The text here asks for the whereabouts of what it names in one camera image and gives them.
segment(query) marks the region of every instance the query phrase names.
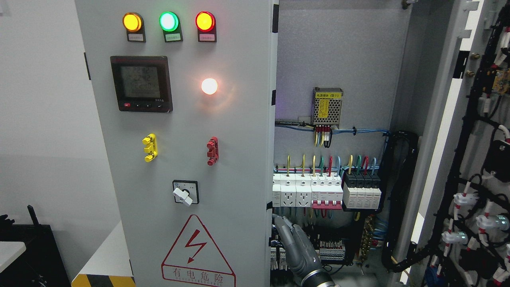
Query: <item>digital power meter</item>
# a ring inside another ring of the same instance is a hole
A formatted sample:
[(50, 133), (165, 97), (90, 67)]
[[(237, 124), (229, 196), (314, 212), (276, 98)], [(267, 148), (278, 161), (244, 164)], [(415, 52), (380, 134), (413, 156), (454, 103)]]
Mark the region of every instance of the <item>digital power meter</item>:
[(167, 57), (112, 56), (110, 62), (119, 110), (173, 110)]

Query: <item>white indicator light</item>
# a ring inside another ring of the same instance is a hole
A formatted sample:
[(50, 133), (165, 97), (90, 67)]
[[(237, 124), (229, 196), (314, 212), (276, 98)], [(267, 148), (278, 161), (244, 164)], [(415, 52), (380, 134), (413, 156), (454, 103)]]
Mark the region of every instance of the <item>white indicator light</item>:
[(213, 78), (202, 81), (202, 91), (206, 94), (214, 94), (218, 90), (218, 82)]

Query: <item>red triangle warning symbol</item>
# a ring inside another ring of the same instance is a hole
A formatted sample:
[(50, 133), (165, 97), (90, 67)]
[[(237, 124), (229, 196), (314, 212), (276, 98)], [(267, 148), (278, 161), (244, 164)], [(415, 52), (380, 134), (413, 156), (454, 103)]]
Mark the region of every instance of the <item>red triangle warning symbol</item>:
[(236, 275), (196, 214), (189, 216), (161, 263), (163, 279), (235, 287)]

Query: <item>robotic hand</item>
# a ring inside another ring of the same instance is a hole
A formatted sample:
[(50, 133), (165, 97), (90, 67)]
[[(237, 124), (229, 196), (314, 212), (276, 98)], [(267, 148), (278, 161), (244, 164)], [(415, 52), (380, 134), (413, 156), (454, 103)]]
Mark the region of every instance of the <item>robotic hand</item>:
[(287, 266), (301, 280), (302, 287), (340, 287), (322, 269), (317, 252), (299, 225), (273, 214), (274, 224), (287, 255)]

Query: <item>yellow black striped floor marking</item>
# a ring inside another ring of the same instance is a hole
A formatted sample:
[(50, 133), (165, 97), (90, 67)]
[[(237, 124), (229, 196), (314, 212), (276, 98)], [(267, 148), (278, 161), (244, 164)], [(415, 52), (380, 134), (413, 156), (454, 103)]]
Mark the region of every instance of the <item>yellow black striped floor marking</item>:
[(133, 277), (78, 274), (72, 287), (136, 287)]

